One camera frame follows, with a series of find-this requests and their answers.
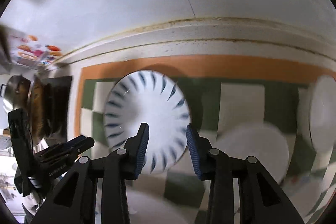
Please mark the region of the colourful wall sticker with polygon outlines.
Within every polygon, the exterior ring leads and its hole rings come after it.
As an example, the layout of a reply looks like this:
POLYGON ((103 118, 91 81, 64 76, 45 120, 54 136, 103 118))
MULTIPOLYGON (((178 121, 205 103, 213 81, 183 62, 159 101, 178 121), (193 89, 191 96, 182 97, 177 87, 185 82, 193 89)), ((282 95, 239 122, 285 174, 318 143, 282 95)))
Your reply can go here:
POLYGON ((29 68, 46 67, 63 53, 61 48, 47 44, 34 35, 28 35, 14 29, 7 29, 7 43, 11 61, 29 68))

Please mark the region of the white plate grey flower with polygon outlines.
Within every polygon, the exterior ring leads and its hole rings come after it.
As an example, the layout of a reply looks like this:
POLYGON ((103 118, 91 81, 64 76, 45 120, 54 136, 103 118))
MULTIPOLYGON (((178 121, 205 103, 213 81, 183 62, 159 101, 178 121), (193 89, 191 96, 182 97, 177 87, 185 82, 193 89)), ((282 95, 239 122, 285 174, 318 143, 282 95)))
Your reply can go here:
POLYGON ((244 123, 217 138, 214 147, 230 157, 256 157, 277 183, 286 174, 289 163, 288 143, 282 132, 269 123, 244 123))

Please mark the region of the white plate blue stripes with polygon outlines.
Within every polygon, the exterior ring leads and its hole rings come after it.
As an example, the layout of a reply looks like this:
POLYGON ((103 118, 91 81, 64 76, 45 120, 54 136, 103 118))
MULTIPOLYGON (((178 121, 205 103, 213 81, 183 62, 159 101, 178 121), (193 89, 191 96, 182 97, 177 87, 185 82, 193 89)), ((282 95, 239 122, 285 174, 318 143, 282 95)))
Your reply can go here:
POLYGON ((185 95, 169 77, 136 71, 119 80, 104 107, 104 131, 110 151, 122 148, 142 123, 149 126, 143 174, 167 171, 182 157, 191 122, 185 95))

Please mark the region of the green checkered orange-edged mat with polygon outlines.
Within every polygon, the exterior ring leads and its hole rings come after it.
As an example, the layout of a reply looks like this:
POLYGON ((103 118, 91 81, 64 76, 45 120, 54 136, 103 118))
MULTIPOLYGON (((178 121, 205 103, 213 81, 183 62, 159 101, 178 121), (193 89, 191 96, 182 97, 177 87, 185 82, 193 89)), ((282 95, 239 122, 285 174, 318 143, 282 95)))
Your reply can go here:
POLYGON ((86 61, 73 78, 75 109, 69 114, 70 136, 95 140, 90 155, 107 151, 103 103, 113 84, 129 73, 149 69, 177 82, 200 133, 214 141, 239 122, 268 122, 288 139, 290 163, 286 182, 301 175, 319 178, 306 223, 329 223, 335 209, 335 149, 312 151, 298 134, 296 108, 308 85, 334 69, 296 61, 239 55, 190 55, 95 64, 86 61))

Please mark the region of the metal frying pan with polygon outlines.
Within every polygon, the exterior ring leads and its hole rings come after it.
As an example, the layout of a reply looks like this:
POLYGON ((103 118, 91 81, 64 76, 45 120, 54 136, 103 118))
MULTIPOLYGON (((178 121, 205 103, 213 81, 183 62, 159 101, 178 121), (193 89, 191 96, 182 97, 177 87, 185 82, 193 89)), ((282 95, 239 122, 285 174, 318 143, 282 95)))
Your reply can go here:
POLYGON ((45 85, 36 75, 32 80, 14 75, 6 84, 1 85, 1 98, 5 112, 9 113, 16 109, 23 109, 26 112, 34 146, 41 142, 45 134, 44 88, 45 85))

